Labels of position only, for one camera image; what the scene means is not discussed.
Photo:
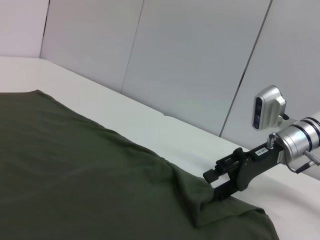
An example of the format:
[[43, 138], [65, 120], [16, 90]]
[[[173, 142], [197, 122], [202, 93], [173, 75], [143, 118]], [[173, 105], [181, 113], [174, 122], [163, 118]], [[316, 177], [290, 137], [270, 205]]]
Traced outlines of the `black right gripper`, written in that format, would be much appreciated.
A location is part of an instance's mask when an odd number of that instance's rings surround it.
[[251, 180], [279, 164], [278, 158], [283, 150], [278, 143], [272, 149], [267, 149], [267, 143], [264, 143], [248, 152], [239, 147], [232, 154], [216, 161], [213, 169], [203, 173], [204, 179], [213, 183], [227, 174], [229, 180], [214, 189], [213, 200], [224, 200], [238, 191], [244, 191]]

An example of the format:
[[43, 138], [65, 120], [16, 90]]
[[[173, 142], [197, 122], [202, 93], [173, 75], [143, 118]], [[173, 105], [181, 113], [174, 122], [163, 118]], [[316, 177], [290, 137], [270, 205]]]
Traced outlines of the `dark green shirt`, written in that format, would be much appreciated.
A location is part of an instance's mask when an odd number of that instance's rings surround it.
[[279, 240], [265, 211], [35, 90], [0, 93], [0, 240]]

